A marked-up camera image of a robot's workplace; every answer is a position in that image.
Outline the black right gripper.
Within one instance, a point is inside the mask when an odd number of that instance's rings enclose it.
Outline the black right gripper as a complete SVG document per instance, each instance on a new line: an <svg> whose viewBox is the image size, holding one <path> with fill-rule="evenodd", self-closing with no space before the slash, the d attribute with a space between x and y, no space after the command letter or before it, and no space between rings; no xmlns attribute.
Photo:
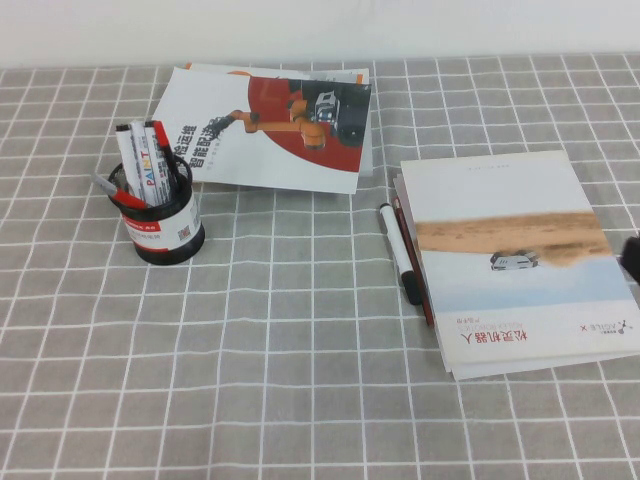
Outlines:
<svg viewBox="0 0 640 480"><path fill-rule="evenodd" d="M620 265L635 283L640 285L640 238L638 235L630 236L624 242Z"/></svg>

